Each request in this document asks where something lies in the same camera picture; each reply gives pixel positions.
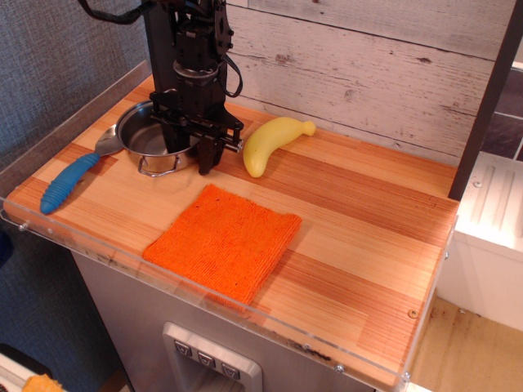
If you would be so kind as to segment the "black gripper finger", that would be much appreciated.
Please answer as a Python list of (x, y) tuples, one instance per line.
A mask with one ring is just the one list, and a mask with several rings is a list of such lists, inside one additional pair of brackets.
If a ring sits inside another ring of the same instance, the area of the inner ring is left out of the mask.
[(225, 148), (219, 138), (207, 137), (199, 142), (199, 174), (206, 176), (220, 161)]
[(163, 139), (169, 154), (177, 153), (190, 146), (190, 135), (181, 126), (164, 123)]

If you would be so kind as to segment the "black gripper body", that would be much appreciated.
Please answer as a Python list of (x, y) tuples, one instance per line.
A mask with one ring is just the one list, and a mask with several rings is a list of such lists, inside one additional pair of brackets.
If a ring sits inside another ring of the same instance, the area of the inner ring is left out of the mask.
[(218, 61), (201, 70), (187, 69), (174, 62), (175, 86), (150, 94), (156, 118), (162, 123), (182, 127), (198, 138), (216, 137), (226, 149), (239, 152), (243, 148), (240, 132), (244, 124), (227, 111), (225, 102), (227, 97), (239, 95), (243, 79), (239, 79), (236, 91), (228, 91), (228, 68), (239, 72), (230, 60)]

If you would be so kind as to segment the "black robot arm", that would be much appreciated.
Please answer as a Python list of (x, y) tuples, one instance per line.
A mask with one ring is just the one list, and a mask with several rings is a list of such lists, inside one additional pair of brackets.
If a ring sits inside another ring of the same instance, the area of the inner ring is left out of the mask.
[(168, 151), (198, 139), (199, 173), (207, 175), (225, 149), (239, 151), (244, 125), (230, 114), (227, 74), (238, 66), (228, 56), (233, 29), (224, 1), (154, 1), (145, 16), (154, 91), (155, 119), (162, 124)]

